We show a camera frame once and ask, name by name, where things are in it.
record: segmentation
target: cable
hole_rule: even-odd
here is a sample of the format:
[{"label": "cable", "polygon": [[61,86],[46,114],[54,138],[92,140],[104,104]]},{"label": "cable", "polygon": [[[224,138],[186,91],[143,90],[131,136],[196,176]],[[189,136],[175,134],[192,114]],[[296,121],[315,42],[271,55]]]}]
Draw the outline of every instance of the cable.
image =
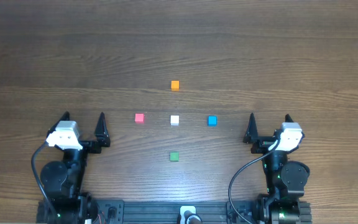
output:
[{"label": "cable", "polygon": [[268,153],[264,154],[263,156],[259,157],[259,158],[256,158],[254,159],[253,161],[250,161],[249,163],[247,163],[246,165],[244,165],[243,167],[241,167],[235,174],[234,176],[232,177],[231,181],[230,181],[230,184],[229,184],[229,190],[228,190],[228,195],[229,195],[229,202],[230,202],[230,205],[231,207],[233,208],[233,210],[237,213],[237,215],[242,218],[243,220],[245,220],[247,223],[249,224],[255,224],[255,221],[253,220],[253,222],[250,222],[248,219],[246,219],[245,217],[243,217],[237,210],[236,208],[234,207],[234,204],[233,204],[233,201],[231,199],[231,187],[234,183],[234,180],[236,179],[236,177],[243,171],[245,170],[247,167],[251,166],[252,164],[262,160],[262,159],[265,159],[267,156],[271,155],[271,153],[273,153],[276,148],[278,147],[278,145],[280,144],[280,139],[277,140],[277,143],[276,145],[273,147],[272,150],[270,150]]},{"label": "cable", "polygon": [[42,187],[41,181],[40,181],[40,177],[38,176],[37,173],[37,169],[35,168],[35,158],[37,157],[38,153],[45,147],[47,146],[48,143],[45,141],[32,155],[31,157],[31,168],[32,168],[32,172],[34,173],[34,177],[35,177],[35,181],[37,182],[38,187],[40,188],[42,195],[44,195],[45,197],[45,201],[48,204],[48,207],[50,209],[50,211],[52,212],[53,217],[55,217],[55,219],[57,220],[57,222],[59,223],[59,219],[57,218],[57,212],[55,210],[55,208],[53,207],[52,203],[50,202],[49,198],[47,197],[47,194],[45,193],[44,188]]}]

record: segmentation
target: wooden tabletop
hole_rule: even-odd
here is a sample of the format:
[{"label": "wooden tabletop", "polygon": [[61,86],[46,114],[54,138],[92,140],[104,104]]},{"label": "wooden tabletop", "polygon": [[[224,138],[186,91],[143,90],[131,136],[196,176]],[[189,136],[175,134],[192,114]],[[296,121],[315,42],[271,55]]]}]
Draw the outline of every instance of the wooden tabletop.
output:
[{"label": "wooden tabletop", "polygon": [[[251,112],[263,135],[289,113],[314,223],[358,223],[358,1],[0,0],[0,222],[35,221],[30,158],[64,111],[88,134],[103,111],[112,134],[84,190],[197,202],[227,201],[257,157],[242,143]],[[38,170],[61,157],[44,150]],[[259,163],[232,193],[265,191]]]}]

